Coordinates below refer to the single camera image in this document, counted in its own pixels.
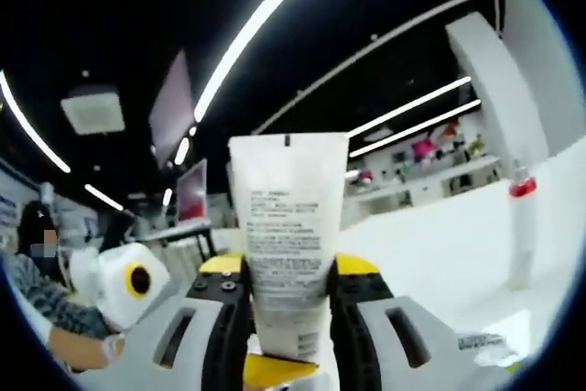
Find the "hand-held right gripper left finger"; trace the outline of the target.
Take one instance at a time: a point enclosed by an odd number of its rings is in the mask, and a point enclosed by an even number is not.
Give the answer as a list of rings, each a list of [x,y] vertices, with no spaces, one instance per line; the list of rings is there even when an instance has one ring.
[[[127,333],[115,363],[79,374],[80,389],[243,389],[250,287],[243,256],[211,258]]]

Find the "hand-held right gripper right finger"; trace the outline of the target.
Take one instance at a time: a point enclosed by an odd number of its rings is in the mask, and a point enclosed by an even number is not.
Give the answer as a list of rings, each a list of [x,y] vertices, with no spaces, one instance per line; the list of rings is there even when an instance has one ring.
[[[458,390],[476,365],[450,326],[379,269],[338,254],[329,274],[330,335],[342,390]]]

